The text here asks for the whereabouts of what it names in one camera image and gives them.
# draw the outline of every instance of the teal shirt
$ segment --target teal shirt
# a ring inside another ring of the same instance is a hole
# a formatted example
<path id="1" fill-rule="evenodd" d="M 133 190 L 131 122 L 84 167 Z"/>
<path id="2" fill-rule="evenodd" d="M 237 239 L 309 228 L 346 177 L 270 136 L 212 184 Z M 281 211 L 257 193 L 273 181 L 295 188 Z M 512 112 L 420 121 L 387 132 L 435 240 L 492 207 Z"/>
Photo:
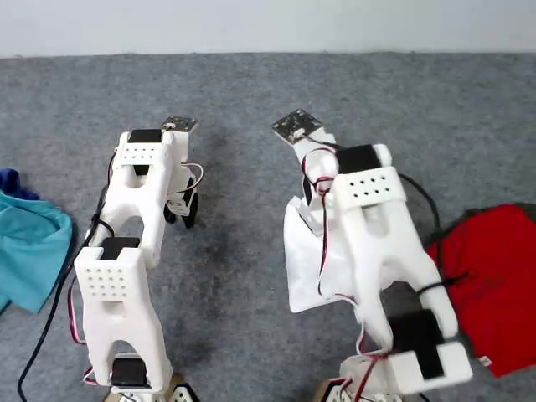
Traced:
<path id="1" fill-rule="evenodd" d="M 38 312 L 69 251 L 69 215 L 47 201 L 0 191 L 0 311 L 11 301 Z"/>

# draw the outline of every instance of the carpet floor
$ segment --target carpet floor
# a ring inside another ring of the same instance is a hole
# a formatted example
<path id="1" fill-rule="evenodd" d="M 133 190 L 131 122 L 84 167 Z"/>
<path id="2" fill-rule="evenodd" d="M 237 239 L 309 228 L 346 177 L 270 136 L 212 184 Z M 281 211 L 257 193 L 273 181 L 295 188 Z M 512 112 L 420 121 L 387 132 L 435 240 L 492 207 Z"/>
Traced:
<path id="1" fill-rule="evenodd" d="M 309 401 L 354 354 L 359 327 L 346 303 L 291 314 L 282 230 L 301 193 L 300 168 L 270 124 L 297 107 L 343 145 L 383 142 L 422 183 L 445 224 L 470 208 L 536 200 L 536 55 L 190 54 L 0 60 L 0 167 L 88 226 L 122 131 L 196 117 L 190 160 L 205 166 L 198 225 L 168 226 L 149 273 L 167 353 L 206 401 Z M 415 225 L 430 210 L 407 189 Z M 125 231 L 139 229 L 129 223 Z M 405 286 L 385 292 L 391 314 L 412 308 Z M 0 399 L 37 341 L 38 315 L 0 315 Z M 519 339 L 519 344 L 530 342 Z M 478 362 L 470 383 L 438 401 L 531 400 L 536 369 L 495 379 Z M 59 314 L 25 384 L 30 402 L 97 401 L 83 385 L 87 353 Z"/>

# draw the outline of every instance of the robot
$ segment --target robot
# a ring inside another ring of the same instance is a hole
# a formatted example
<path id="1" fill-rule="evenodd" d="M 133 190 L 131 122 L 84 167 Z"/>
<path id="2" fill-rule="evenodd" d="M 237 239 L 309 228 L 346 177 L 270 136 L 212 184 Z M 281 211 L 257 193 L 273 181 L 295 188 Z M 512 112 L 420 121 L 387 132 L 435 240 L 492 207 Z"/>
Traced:
<path id="1" fill-rule="evenodd" d="M 194 119 L 170 116 L 159 129 L 121 134 L 109 184 L 92 219 L 98 225 L 75 259 L 85 340 L 78 337 L 73 317 L 71 332 L 88 348 L 91 368 L 84 381 L 111 387 L 106 401 L 198 400 L 173 374 L 147 284 L 147 270 L 160 261 L 166 221 L 173 223 L 179 215 L 188 228 L 194 225 L 203 169 L 187 159 L 196 126 Z M 197 177 L 193 165 L 201 169 Z M 115 236 L 132 216 L 142 218 L 141 238 Z M 115 341 L 129 343 L 136 352 L 113 355 Z"/>
<path id="2" fill-rule="evenodd" d="M 288 203 L 284 223 L 290 309 L 346 301 L 361 323 L 358 354 L 316 400 L 395 402 L 468 381 L 466 351 L 451 340 L 456 314 L 420 243 L 389 149 L 341 147 L 302 109 L 272 129 L 292 146 L 303 172 L 304 196 Z M 379 293 L 394 281 L 421 291 L 422 311 L 386 317 Z M 379 350 L 361 350 L 365 330 Z"/>

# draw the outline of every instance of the white wire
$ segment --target white wire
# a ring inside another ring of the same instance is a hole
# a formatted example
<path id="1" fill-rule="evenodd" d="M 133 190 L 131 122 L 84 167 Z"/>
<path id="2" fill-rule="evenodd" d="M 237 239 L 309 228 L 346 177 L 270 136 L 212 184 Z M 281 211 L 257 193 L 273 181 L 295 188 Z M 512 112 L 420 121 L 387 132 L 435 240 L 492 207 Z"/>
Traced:
<path id="1" fill-rule="evenodd" d="M 69 288 L 69 303 L 68 303 L 68 305 L 69 305 L 69 311 L 70 311 L 70 323 L 73 326 L 75 342 L 80 344 L 80 345 L 86 345 L 87 342 L 84 339 L 82 339 L 80 337 L 80 335 L 78 334 L 78 325 L 76 324 L 75 298 L 73 296 L 74 291 L 75 291 L 75 289 L 74 289 L 75 283 L 76 283 L 76 276 L 73 278 L 73 281 L 71 282 L 70 288 Z"/>
<path id="2" fill-rule="evenodd" d="M 89 384 L 89 385 L 98 385 L 97 381 L 95 379 L 90 379 L 90 375 L 93 374 L 93 367 L 91 367 L 90 369 L 88 369 L 85 373 L 84 373 L 84 376 L 82 377 L 82 381 L 84 381 L 86 384 Z"/>
<path id="3" fill-rule="evenodd" d="M 183 163 L 181 163 L 181 166 L 195 166 L 196 168 L 199 169 L 199 176 L 197 177 L 195 183 L 192 184 L 191 186 L 186 187 L 184 190 L 175 191 L 174 193 L 170 193 L 170 194 L 168 194 L 168 196 L 173 195 L 173 194 L 186 193 L 188 190 L 196 188 L 201 183 L 201 180 L 203 180 L 204 169 L 203 169 L 203 166 L 200 165 L 199 163 L 183 162 Z"/>

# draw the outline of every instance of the cable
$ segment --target cable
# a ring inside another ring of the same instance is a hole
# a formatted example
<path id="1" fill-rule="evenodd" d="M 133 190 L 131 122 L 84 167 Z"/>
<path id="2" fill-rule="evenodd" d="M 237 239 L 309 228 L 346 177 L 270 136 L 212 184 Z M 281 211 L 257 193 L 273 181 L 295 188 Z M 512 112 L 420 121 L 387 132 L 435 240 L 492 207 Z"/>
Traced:
<path id="1" fill-rule="evenodd" d="M 73 298 L 73 286 L 76 282 L 76 276 L 73 277 L 72 282 L 70 283 L 69 290 L 67 291 L 67 308 L 69 310 L 69 322 L 70 322 L 70 336 L 73 338 L 73 341 L 79 345 L 86 345 L 87 342 L 80 337 L 78 334 L 78 326 L 76 325 L 76 311 L 75 311 L 75 300 Z"/>
<path id="2" fill-rule="evenodd" d="M 363 376 L 363 379 L 361 380 L 361 383 L 359 384 L 358 390 L 355 393 L 355 397 L 353 398 L 353 402 L 358 402 L 360 399 L 362 399 L 361 394 L 363 393 L 363 390 L 365 389 L 365 385 L 367 384 L 367 381 L 369 381 L 370 374 L 372 373 L 372 369 L 380 360 L 381 358 L 373 358 L 370 362 L 370 365 L 367 368 L 367 371 L 365 372 L 365 375 Z"/>
<path id="3" fill-rule="evenodd" d="M 203 180 L 204 169 L 203 169 L 203 166 L 202 166 L 202 165 L 200 165 L 199 163 L 193 163 L 193 162 L 182 162 L 181 165 L 182 165 L 182 166 L 195 166 L 196 168 L 199 169 L 199 176 L 197 177 L 195 183 L 192 184 L 191 186 L 186 187 L 184 190 L 175 191 L 175 192 L 170 193 L 170 194 L 168 194 L 168 195 L 180 194 L 180 193 L 186 193 L 187 191 L 196 188 L 196 187 L 201 183 L 201 181 Z"/>
<path id="4" fill-rule="evenodd" d="M 116 153 L 114 152 L 111 156 L 111 160 L 113 160 Z M 108 189 L 108 184 L 100 191 L 100 197 L 99 202 L 97 203 L 97 208 L 95 212 L 95 216 L 100 216 L 102 208 L 104 207 L 104 199 L 106 196 L 106 191 Z M 97 227 L 99 225 L 99 219 L 92 219 L 91 220 L 91 227 L 90 232 L 85 237 L 84 241 L 80 245 L 80 247 L 76 250 L 76 252 L 69 258 L 65 259 L 64 264 L 62 265 L 61 269 L 59 270 L 59 280 L 58 285 L 56 287 L 56 292 L 54 294 L 54 299 L 52 301 L 52 307 L 50 308 L 49 316 L 47 317 L 47 321 L 44 324 L 43 330 L 41 332 L 41 335 L 39 336 L 39 339 L 35 345 L 34 351 L 32 352 L 32 355 L 30 356 L 30 359 L 26 363 L 26 366 L 24 367 L 23 372 L 21 373 L 20 377 L 18 378 L 17 382 L 17 392 L 19 398 L 23 402 L 28 402 L 26 399 L 26 396 L 23 392 L 23 382 L 26 379 L 26 376 L 28 375 L 29 370 L 34 365 L 35 359 L 37 358 L 39 351 L 41 350 L 41 347 L 43 346 L 44 340 L 47 337 L 47 334 L 49 333 L 50 325 L 52 324 L 52 320 L 54 320 L 54 315 L 56 313 L 56 310 L 58 308 L 59 298 L 61 297 L 61 291 L 63 290 L 65 281 L 67 281 L 67 277 L 69 276 L 69 273 L 72 271 L 76 257 L 78 257 L 78 254 L 82 251 L 84 247 L 87 247 L 87 245 L 90 243 L 91 239 L 95 235 L 95 232 L 97 230 Z"/>
<path id="5" fill-rule="evenodd" d="M 99 383 L 97 383 L 97 380 L 96 379 L 90 379 L 90 375 L 93 374 L 93 367 L 89 367 L 84 375 L 82 376 L 82 381 L 84 381 L 84 384 L 88 384 L 88 385 L 98 385 Z"/>
<path id="6" fill-rule="evenodd" d="M 331 147 L 333 149 L 345 149 L 343 146 L 338 145 L 335 142 L 319 141 L 319 140 L 315 140 L 314 138 L 311 138 L 310 136 L 304 136 L 304 138 L 307 139 L 310 142 L 315 142 L 316 144 L 320 144 L 320 145 L 326 145 L 326 146 Z"/>
<path id="7" fill-rule="evenodd" d="M 426 395 L 424 395 L 422 392 L 419 394 L 420 398 L 424 400 L 425 402 L 431 402 L 430 398 L 428 398 Z"/>
<path id="8" fill-rule="evenodd" d="M 411 184 L 415 189 L 428 201 L 428 204 L 430 205 L 430 209 L 432 211 L 432 215 L 434 216 L 434 236 L 440 236 L 441 235 L 441 220 L 439 216 L 439 210 L 437 209 L 436 201 L 426 192 L 426 190 L 423 189 L 423 187 L 418 184 L 413 178 L 410 176 L 406 176 L 403 173 L 399 173 L 399 176 L 403 178 L 406 182 Z M 436 248 L 437 248 L 437 265 L 439 270 L 442 270 L 442 258 L 441 258 L 441 242 L 436 241 Z"/>
<path id="9" fill-rule="evenodd" d="M 134 398 L 127 396 L 125 393 L 120 392 L 119 395 L 122 396 L 123 398 L 130 400 L 131 402 L 137 402 Z"/>
<path id="10" fill-rule="evenodd" d="M 432 238 L 435 239 L 435 249 L 436 249 L 436 259 L 437 259 L 437 268 L 440 272 L 440 275 L 443 274 L 443 255 L 442 255 L 442 244 L 441 244 L 441 221 L 439 216 L 439 210 L 437 209 L 436 202 L 434 199 L 423 189 L 423 187 L 418 184 L 413 178 L 406 176 L 403 173 L 399 173 L 399 176 L 403 178 L 406 182 L 411 184 L 415 189 L 428 201 L 432 215 L 434 216 L 434 229 L 435 232 Z M 441 281 L 430 283 L 429 285 L 424 286 L 423 288 L 417 291 L 417 296 L 421 296 L 424 292 L 429 291 L 430 289 L 435 289 L 439 286 L 452 286 L 461 279 L 468 277 L 469 272 L 466 271 L 459 276 L 453 276 L 451 278 L 444 278 Z"/>

